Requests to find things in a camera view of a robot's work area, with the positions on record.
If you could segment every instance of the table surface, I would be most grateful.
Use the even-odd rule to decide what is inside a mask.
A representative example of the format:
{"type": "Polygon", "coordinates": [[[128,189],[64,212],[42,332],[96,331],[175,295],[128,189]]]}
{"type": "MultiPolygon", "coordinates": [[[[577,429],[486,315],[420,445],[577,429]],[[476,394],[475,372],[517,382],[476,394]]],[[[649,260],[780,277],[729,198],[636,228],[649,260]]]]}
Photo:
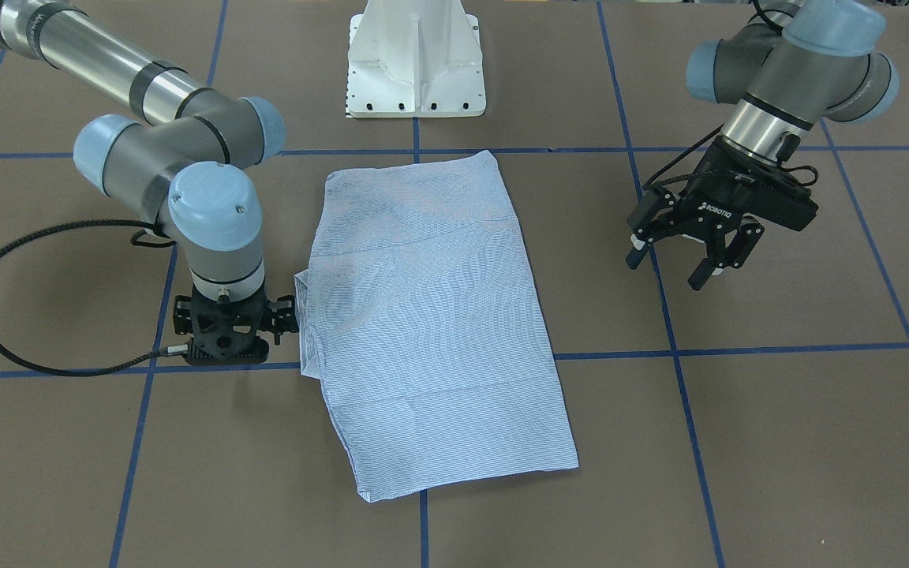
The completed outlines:
{"type": "MultiPolygon", "coordinates": [[[[367,504],[295,337],[266,364],[165,359],[44,377],[0,356],[0,566],[909,566],[909,7],[881,8],[903,77],[865,125],[824,122],[803,233],[686,277],[674,238],[628,270],[646,179],[728,119],[686,58],[732,5],[465,0],[480,19],[482,118],[344,118],[353,1],[94,0],[91,16],[231,96],[272,101],[286,150],[249,169],[267,288],[293,291],[325,177],[489,148],[519,216],[581,467],[367,504]]],[[[0,54],[0,247],[131,214],[73,168],[83,125],[122,112],[0,54]]],[[[698,154],[679,165],[686,171],[698,154]]],[[[94,367],[177,342],[184,259],[128,230],[39,241],[0,263],[0,338],[94,367]]]]}

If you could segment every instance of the black cable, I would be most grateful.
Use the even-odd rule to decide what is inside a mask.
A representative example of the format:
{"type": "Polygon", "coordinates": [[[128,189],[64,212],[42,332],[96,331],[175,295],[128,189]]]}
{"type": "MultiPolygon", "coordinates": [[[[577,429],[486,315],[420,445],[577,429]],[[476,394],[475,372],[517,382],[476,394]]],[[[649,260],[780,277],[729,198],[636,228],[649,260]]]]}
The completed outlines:
{"type": "Polygon", "coordinates": [[[802,183],[801,181],[798,182],[802,187],[810,187],[810,186],[816,185],[816,182],[819,181],[819,170],[813,168],[812,166],[798,166],[798,168],[785,168],[785,166],[778,165],[778,167],[780,168],[780,171],[785,172],[787,174],[790,174],[792,172],[799,172],[802,170],[805,170],[805,171],[811,173],[812,181],[810,181],[809,183],[802,183]]]}
{"type": "Polygon", "coordinates": [[[133,247],[142,247],[144,249],[166,249],[169,247],[174,247],[174,244],[176,244],[176,241],[142,241],[142,237],[145,237],[145,234],[147,234],[147,231],[145,231],[145,229],[137,230],[136,233],[133,234],[133,236],[129,239],[129,243],[133,247]]]}
{"type": "Polygon", "coordinates": [[[717,129],[711,130],[710,134],[707,134],[707,136],[704,136],[704,137],[702,137],[702,139],[696,141],[696,143],[691,145],[691,147],[686,148],[686,150],[684,150],[682,152],[682,154],[677,155],[677,157],[675,157],[671,162],[668,162],[668,164],[664,165],[663,168],[661,168],[659,171],[654,172],[654,175],[652,177],[647,178],[647,181],[645,182],[645,189],[647,189],[652,183],[654,183],[654,180],[656,180],[661,174],[668,172],[668,170],[670,170],[671,167],[674,166],[675,164],[679,164],[679,162],[681,162],[683,158],[686,158],[687,155],[693,154],[693,150],[696,150],[696,148],[701,147],[701,145],[703,145],[705,141],[711,140],[712,137],[717,136],[717,133],[721,132],[721,129],[723,126],[724,125],[719,125],[717,127],[717,129]]]}
{"type": "MultiPolygon", "coordinates": [[[[0,260],[2,260],[3,256],[8,255],[14,249],[22,247],[22,245],[26,245],[30,241],[36,241],[41,237],[48,237],[51,234],[64,233],[64,231],[67,230],[85,229],[85,227],[90,226],[138,226],[149,230],[158,229],[155,224],[147,222],[134,222],[134,220],[125,219],[93,219],[86,220],[86,222],[63,223],[58,224],[57,226],[47,227],[47,229],[37,230],[35,233],[28,234],[26,237],[21,237],[15,241],[10,242],[10,244],[7,244],[5,247],[0,248],[0,260]]],[[[2,353],[6,359],[12,361],[15,364],[21,364],[21,366],[33,371],[40,371],[41,373],[47,373],[48,375],[58,375],[61,377],[96,377],[99,375],[107,375],[116,371],[120,371],[122,369],[127,369],[128,367],[133,366],[133,364],[139,364],[146,360],[154,359],[155,357],[170,356],[170,354],[167,352],[167,349],[159,349],[159,351],[151,351],[149,353],[145,353],[144,355],[140,355],[131,361],[115,364],[113,367],[105,367],[103,369],[72,370],[54,369],[52,367],[43,366],[43,364],[29,362],[28,360],[21,358],[21,356],[16,355],[14,352],[9,351],[9,349],[7,349],[6,346],[1,343],[0,353],[2,353]]]]}
{"type": "Polygon", "coordinates": [[[668,179],[661,180],[653,186],[646,186],[647,189],[653,189],[657,187],[664,187],[679,182],[686,182],[689,180],[696,180],[700,178],[714,178],[714,177],[732,177],[735,179],[735,172],[730,170],[711,170],[708,172],[700,172],[699,174],[683,174],[682,176],[668,177],[668,179]]]}
{"type": "Polygon", "coordinates": [[[779,36],[782,35],[782,33],[784,33],[784,29],[781,28],[775,21],[769,19],[767,12],[765,12],[760,7],[760,0],[751,0],[751,2],[753,3],[753,7],[757,10],[757,15],[760,16],[760,19],[764,21],[765,24],[767,24],[767,28],[771,28],[779,36]]]}

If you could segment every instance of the folded shirt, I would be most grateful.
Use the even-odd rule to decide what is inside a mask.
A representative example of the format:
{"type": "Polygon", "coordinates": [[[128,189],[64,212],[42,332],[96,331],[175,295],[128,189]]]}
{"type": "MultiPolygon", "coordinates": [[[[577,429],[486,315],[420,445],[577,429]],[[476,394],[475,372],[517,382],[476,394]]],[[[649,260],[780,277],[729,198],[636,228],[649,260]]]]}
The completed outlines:
{"type": "Polygon", "coordinates": [[[577,467],[517,217],[489,151],[335,172],[296,276],[357,493],[577,467]]]}

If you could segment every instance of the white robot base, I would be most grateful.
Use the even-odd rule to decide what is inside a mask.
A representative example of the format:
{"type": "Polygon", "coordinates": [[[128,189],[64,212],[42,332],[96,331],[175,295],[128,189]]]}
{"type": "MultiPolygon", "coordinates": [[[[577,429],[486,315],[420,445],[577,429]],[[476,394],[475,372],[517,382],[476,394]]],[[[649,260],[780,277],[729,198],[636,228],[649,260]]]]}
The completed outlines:
{"type": "Polygon", "coordinates": [[[369,0],[350,19],[346,115],[457,118],[486,110],[479,21],[459,0],[369,0]]]}

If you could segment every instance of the light blue joint cap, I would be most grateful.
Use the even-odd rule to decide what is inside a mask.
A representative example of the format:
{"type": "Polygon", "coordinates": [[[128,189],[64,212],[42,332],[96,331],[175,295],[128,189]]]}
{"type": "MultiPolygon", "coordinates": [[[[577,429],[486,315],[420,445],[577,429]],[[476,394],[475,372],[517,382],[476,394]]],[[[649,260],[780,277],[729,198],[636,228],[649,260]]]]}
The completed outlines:
{"type": "Polygon", "coordinates": [[[883,15],[855,0],[809,0],[784,37],[803,50],[856,58],[872,53],[885,29],[883,15]]]}
{"type": "Polygon", "coordinates": [[[886,112],[890,105],[893,104],[893,101],[896,100],[897,94],[900,93],[900,73],[897,71],[896,66],[893,65],[893,60],[884,54],[874,54],[872,57],[886,58],[886,61],[890,64],[890,84],[886,87],[886,94],[883,94],[883,98],[879,100],[879,103],[872,107],[872,110],[865,112],[865,114],[858,116],[858,118],[847,120],[849,125],[859,125],[859,123],[868,122],[873,118],[877,118],[881,113],[886,112]]]}
{"type": "Polygon", "coordinates": [[[170,183],[166,205],[181,234],[210,251],[237,251],[262,231],[255,184],[235,166],[217,162],[187,166],[170,183]]]}
{"type": "Polygon", "coordinates": [[[286,125],[282,122],[282,115],[271,102],[260,97],[243,97],[259,115],[262,122],[262,133],[264,134],[264,152],[262,162],[266,161],[271,155],[282,150],[282,145],[286,143],[286,125]]]}
{"type": "Polygon", "coordinates": [[[104,195],[107,195],[104,189],[104,164],[107,163],[107,155],[111,153],[114,141],[118,140],[124,130],[136,124],[134,120],[124,118],[120,114],[105,114],[83,126],[79,136],[76,136],[76,143],[73,145],[73,162],[76,163],[76,169],[104,195]]]}
{"type": "Polygon", "coordinates": [[[714,60],[717,58],[717,47],[720,39],[711,39],[697,46],[686,63],[686,90],[694,98],[702,101],[717,102],[714,93],[714,60]]]}

